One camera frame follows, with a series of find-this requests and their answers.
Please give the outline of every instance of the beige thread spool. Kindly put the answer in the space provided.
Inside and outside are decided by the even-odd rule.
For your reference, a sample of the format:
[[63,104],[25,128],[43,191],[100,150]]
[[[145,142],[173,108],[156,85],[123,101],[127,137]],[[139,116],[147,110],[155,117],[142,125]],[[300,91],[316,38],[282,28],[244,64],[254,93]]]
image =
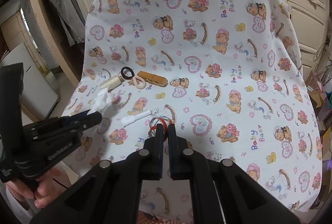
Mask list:
[[100,89],[108,88],[108,91],[111,91],[112,89],[121,85],[124,81],[125,80],[122,76],[113,76],[105,82],[102,82],[100,84]]

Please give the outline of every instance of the black hair tie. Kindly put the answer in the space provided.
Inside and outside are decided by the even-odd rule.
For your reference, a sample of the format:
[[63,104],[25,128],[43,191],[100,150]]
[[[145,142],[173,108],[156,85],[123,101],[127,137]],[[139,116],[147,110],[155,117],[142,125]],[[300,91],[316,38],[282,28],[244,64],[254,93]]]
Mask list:
[[[131,75],[131,76],[127,76],[127,75],[125,75],[125,73],[123,72],[124,70],[128,70],[128,71],[130,71],[130,73],[131,73],[132,75]],[[124,80],[131,80],[131,79],[135,76],[135,74],[134,74],[134,71],[133,71],[131,68],[129,68],[129,67],[123,67],[123,68],[121,69],[121,76],[123,77]]]

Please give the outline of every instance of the human hand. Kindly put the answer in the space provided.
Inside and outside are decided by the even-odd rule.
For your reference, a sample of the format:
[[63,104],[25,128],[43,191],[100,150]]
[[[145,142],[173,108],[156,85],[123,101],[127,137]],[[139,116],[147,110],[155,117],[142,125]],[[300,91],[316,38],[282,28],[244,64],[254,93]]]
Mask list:
[[39,182],[39,186],[34,193],[19,179],[6,182],[6,186],[13,197],[20,202],[26,210],[29,209],[29,205],[25,198],[32,199],[35,197],[34,205],[37,208],[44,208],[66,190],[53,180],[54,177],[58,176],[61,176],[61,171],[53,167],[41,177],[37,178],[36,181]]

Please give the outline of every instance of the white tissue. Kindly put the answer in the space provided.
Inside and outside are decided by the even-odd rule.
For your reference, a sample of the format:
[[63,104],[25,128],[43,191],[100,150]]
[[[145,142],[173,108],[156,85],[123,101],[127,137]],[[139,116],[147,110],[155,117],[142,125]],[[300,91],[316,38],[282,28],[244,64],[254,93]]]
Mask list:
[[95,99],[95,103],[90,108],[89,114],[94,112],[100,112],[102,115],[105,110],[112,104],[112,96],[114,94],[108,93],[108,88],[104,88],[99,91],[97,98]]

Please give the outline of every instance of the white patterned fabric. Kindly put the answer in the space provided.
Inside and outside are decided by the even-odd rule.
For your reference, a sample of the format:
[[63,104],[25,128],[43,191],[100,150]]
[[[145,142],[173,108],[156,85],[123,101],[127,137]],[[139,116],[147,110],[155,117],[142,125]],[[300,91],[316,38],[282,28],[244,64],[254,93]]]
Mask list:
[[[143,147],[152,116],[125,128],[120,119],[159,109],[194,150],[231,158],[286,207],[306,211],[322,153],[287,9],[283,0],[95,0],[83,77],[64,115],[90,109],[124,66],[169,84],[114,89],[103,122],[65,163],[82,176],[102,159],[125,159]],[[189,183],[169,178],[167,154],[166,142],[163,179],[143,182],[140,210],[190,223]]]

